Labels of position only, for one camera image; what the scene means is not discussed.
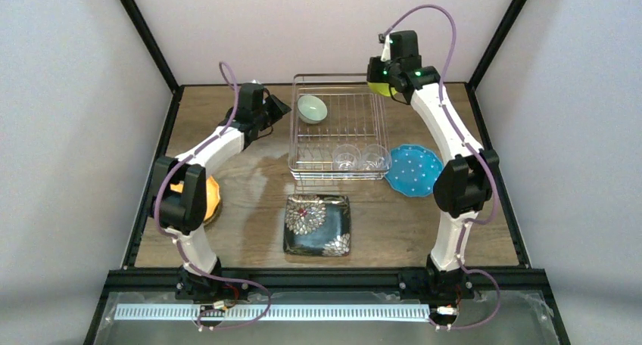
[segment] black square plate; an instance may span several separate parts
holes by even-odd
[[[347,256],[350,253],[350,203],[347,197],[288,196],[283,251],[299,256]]]

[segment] wooden table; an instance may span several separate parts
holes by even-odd
[[[475,119],[462,84],[447,86],[463,122],[479,139]],[[290,86],[270,86],[270,91],[290,103]],[[167,155],[187,151],[212,133],[232,106],[227,87],[185,89]],[[404,143],[437,145],[415,111],[386,101],[390,147]],[[289,117],[274,133],[225,163],[214,174],[221,187],[220,217],[205,231],[224,266],[232,267],[399,267],[424,266],[437,236],[439,209],[433,197],[408,198],[385,180],[319,183],[310,187],[296,182],[288,168]],[[286,255],[282,250],[285,199],[301,191],[346,194],[352,213],[352,247],[341,258]],[[491,205],[480,214],[486,217]],[[466,264],[505,266],[518,263],[503,214],[484,227],[473,228],[466,248]],[[180,266],[171,242],[160,236],[153,222],[143,234],[136,266]]]

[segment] wall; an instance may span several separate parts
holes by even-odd
[[[640,343],[642,0],[529,0],[478,96],[573,343]]]
[[[182,84],[223,82],[227,60],[241,81],[291,82],[296,73],[365,72],[377,35],[404,12],[434,3],[458,23],[448,81],[468,81],[510,0],[136,0]],[[425,64],[441,69],[450,25],[437,11],[408,17]]]
[[[170,103],[118,0],[0,0],[0,343],[82,343]]]

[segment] glass cup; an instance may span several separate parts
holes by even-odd
[[[332,169],[351,171],[359,168],[361,152],[353,145],[340,145],[332,152]]]
[[[368,145],[361,153],[360,167],[366,171],[389,169],[390,153],[380,145]]]

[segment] dish rack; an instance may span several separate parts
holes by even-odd
[[[318,124],[304,123],[298,116],[302,95],[320,98],[328,108]],[[382,179],[390,165],[381,169],[341,171],[332,168],[332,152],[339,145],[354,145],[361,151],[381,145],[390,152],[381,95],[366,84],[366,74],[298,74],[292,83],[290,152],[288,165],[297,180]]]

